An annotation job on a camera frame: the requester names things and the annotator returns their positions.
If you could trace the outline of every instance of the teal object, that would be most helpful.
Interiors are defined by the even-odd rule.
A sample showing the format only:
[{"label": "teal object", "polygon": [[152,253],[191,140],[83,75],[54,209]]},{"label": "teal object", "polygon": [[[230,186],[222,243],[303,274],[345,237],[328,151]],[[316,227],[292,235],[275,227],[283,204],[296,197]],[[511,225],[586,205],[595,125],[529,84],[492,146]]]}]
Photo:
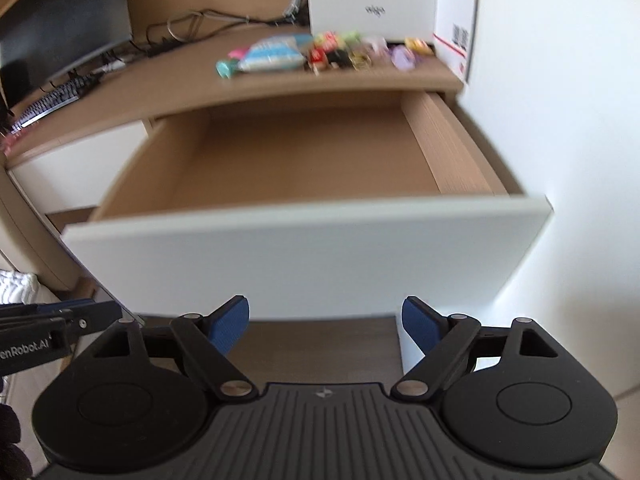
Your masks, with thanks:
[{"label": "teal object", "polygon": [[221,78],[231,79],[231,76],[238,71],[238,60],[223,59],[216,63],[216,70]]}]

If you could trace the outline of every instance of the aigo logo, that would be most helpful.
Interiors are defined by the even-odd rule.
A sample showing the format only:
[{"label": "aigo logo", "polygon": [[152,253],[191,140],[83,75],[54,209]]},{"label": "aigo logo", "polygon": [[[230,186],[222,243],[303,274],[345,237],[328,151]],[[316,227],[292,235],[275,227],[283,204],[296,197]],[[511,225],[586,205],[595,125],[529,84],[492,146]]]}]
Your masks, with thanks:
[{"label": "aigo logo", "polygon": [[379,7],[370,5],[364,8],[367,11],[367,14],[375,14],[377,17],[381,17],[383,14],[386,14],[385,7]]}]

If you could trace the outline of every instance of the metal screw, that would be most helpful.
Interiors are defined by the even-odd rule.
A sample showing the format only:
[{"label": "metal screw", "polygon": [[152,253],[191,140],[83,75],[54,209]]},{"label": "metal screw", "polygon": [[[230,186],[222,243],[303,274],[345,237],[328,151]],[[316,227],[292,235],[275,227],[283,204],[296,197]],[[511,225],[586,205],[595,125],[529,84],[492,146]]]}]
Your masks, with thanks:
[{"label": "metal screw", "polygon": [[253,389],[247,381],[227,381],[220,386],[220,391],[227,397],[244,397]]},{"label": "metal screw", "polygon": [[429,391],[429,387],[422,381],[407,380],[398,383],[396,390],[406,397],[420,397]]}]

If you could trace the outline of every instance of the black monitor screen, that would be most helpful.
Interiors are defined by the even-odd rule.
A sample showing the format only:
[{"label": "black monitor screen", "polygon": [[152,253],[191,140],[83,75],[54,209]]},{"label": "black monitor screen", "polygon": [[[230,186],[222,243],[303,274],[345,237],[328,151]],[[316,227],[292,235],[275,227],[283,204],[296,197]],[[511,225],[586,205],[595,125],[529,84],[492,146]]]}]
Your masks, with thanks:
[{"label": "black monitor screen", "polygon": [[127,0],[18,0],[0,18],[7,105],[130,38]]}]

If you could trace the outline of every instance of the white wall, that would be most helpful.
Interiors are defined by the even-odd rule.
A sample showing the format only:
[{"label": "white wall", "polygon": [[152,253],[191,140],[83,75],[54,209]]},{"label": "white wall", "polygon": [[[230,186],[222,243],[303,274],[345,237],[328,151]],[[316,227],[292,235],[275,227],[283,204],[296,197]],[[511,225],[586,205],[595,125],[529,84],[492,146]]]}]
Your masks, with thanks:
[{"label": "white wall", "polygon": [[535,317],[640,383],[640,0],[480,0],[460,104],[555,217],[484,323]]}]

